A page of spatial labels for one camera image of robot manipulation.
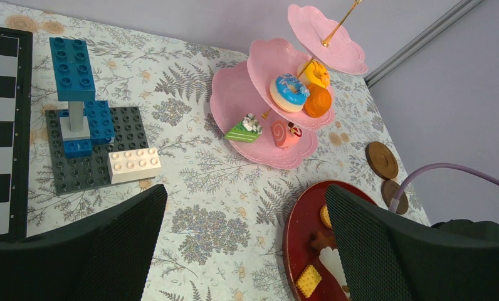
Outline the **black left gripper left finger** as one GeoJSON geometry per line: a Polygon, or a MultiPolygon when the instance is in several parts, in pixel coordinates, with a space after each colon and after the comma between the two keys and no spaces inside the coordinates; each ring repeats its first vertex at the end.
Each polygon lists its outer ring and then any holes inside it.
{"type": "Polygon", "coordinates": [[[166,202],[158,184],[55,230],[0,243],[0,300],[140,300],[166,202]]]}

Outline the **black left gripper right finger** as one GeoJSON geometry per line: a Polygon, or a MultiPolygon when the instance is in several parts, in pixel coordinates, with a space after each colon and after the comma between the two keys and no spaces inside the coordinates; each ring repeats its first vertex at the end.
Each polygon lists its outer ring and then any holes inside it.
{"type": "Polygon", "coordinates": [[[499,243],[411,221],[335,184],[325,199],[354,300],[499,300],[499,243]]]}

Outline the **brown star cookie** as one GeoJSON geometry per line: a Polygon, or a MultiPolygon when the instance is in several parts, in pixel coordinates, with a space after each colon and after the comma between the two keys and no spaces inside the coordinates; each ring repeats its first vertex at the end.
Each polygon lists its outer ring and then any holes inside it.
{"type": "Polygon", "coordinates": [[[332,250],[337,249],[337,242],[334,235],[325,236],[322,232],[318,231],[314,234],[312,241],[310,242],[311,247],[321,252],[322,249],[330,247],[332,250]]]}

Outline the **round yellow biscuit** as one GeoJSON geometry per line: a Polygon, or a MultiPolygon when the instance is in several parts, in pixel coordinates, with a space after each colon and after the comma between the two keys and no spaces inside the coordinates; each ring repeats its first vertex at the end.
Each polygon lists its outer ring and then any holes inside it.
{"type": "Polygon", "coordinates": [[[331,221],[330,221],[330,215],[329,215],[329,212],[328,212],[328,207],[327,205],[324,205],[321,207],[320,209],[320,219],[322,221],[322,223],[329,229],[332,229],[332,224],[331,224],[331,221]]]}

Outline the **square yellow cracker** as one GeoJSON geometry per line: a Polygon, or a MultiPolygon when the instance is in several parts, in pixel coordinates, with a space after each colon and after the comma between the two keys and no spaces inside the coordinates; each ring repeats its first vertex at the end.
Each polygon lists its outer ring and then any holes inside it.
{"type": "Polygon", "coordinates": [[[307,265],[296,280],[295,285],[305,298],[309,298],[321,280],[322,276],[317,269],[313,265],[307,265]]]}

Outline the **light brown wooden saucer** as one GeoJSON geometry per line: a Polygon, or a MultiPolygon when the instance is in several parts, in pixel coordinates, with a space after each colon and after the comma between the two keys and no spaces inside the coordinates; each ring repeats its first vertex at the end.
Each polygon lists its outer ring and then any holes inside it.
{"type": "Polygon", "coordinates": [[[399,167],[391,150],[383,143],[373,141],[365,148],[367,162],[376,175],[385,180],[397,177],[399,167]]]}

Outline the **pink swirl roll cake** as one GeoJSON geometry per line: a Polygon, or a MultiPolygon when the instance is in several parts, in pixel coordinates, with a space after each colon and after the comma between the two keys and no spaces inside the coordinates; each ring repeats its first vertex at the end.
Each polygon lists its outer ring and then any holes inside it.
{"type": "Polygon", "coordinates": [[[302,129],[293,122],[277,120],[272,123],[271,131],[275,145],[279,148],[293,147],[303,135],[302,129]]]}

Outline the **orange round tart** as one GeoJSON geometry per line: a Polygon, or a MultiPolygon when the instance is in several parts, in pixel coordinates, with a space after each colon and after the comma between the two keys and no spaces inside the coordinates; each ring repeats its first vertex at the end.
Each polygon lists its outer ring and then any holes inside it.
{"type": "Polygon", "coordinates": [[[325,115],[332,105],[330,92],[314,83],[309,84],[307,88],[310,94],[303,106],[305,113],[314,118],[325,115]]]}

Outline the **green cake slice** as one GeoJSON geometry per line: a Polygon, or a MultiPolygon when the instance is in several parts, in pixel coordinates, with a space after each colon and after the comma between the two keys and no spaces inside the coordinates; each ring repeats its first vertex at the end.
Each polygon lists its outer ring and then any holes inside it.
{"type": "Polygon", "coordinates": [[[229,130],[224,138],[241,142],[252,143],[262,134],[263,127],[254,114],[247,114],[243,120],[238,122],[229,130]]]}

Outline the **blue iced donut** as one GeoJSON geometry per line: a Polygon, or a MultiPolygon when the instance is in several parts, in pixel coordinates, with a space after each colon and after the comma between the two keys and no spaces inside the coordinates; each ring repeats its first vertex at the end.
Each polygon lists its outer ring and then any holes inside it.
{"type": "Polygon", "coordinates": [[[310,91],[295,75],[286,73],[271,81],[270,95],[281,109],[299,112],[310,96],[310,91]]]}

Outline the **yellow iced donut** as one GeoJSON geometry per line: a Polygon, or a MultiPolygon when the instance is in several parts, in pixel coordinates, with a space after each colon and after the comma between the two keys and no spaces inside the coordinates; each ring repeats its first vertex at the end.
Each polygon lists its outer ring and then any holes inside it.
{"type": "Polygon", "coordinates": [[[310,62],[299,79],[305,86],[315,84],[322,88],[327,88],[330,84],[329,72],[317,60],[313,60],[310,62]]]}

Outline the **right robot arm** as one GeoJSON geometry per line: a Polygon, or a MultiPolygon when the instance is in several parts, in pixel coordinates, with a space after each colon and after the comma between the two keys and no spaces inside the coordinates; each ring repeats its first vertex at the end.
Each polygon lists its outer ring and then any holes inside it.
{"type": "Polygon", "coordinates": [[[492,221],[452,219],[436,223],[431,227],[454,235],[499,243],[499,224],[492,221]]]}

